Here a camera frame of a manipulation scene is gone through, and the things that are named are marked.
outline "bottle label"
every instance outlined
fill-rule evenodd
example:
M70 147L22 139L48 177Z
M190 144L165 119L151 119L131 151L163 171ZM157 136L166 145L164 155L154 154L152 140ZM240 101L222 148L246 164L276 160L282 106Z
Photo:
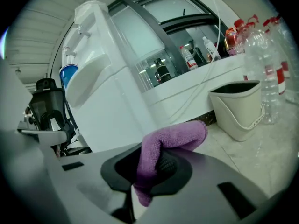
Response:
M188 68L197 65L192 55L187 55L184 57L184 59L187 63Z
M278 80L278 91L279 91L279 94L282 95L285 91L285 77L284 77L283 67L276 70L276 74L277 74L277 80Z
M206 45L206 49L211 54L212 58L214 58L216 55L219 55L218 52L216 51L216 47L210 42Z

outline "black rubber opening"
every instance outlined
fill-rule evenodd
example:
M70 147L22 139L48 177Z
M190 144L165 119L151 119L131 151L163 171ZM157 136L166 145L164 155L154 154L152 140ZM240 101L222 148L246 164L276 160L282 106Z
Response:
M115 164L115 171L123 178L128 180L131 184L135 183L136 181L136 173L140 153L141 147L133 151L132 153L130 153ZM162 183L171 176L173 176L177 171L177 167L178 163L171 155L165 152L161 152L161 155L156 165L157 177L154 185Z
M237 94L237 93L249 91L250 89L252 89L258 84L259 82L226 84L216 90L211 91L211 93Z

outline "red label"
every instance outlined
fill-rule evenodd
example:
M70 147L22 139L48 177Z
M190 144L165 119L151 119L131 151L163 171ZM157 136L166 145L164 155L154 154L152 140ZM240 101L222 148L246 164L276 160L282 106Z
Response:
M276 73L277 73L278 84L283 83L285 81L283 69L282 68L278 69Z
M197 65L196 62L195 62L195 63L192 63L192 64L190 64L189 62L187 62L187 66L188 66L189 68L191 68L192 66L195 66L195 65Z

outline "red bottle cap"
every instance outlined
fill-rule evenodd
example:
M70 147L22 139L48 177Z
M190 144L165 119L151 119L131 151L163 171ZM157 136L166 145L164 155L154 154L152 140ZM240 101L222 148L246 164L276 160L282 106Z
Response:
M270 18L270 22L271 22L273 25L279 23L279 22L278 22L278 19L277 19L276 17L271 17L271 18Z
M225 36L228 36L228 34L230 33L230 35L235 34L235 30L233 28L229 28L225 31Z
M239 26L241 26L242 24L244 24L243 19L238 19L234 22L234 25L236 28L238 28Z
M263 23L263 26L267 26L268 24L270 23L270 19L267 19L264 23Z

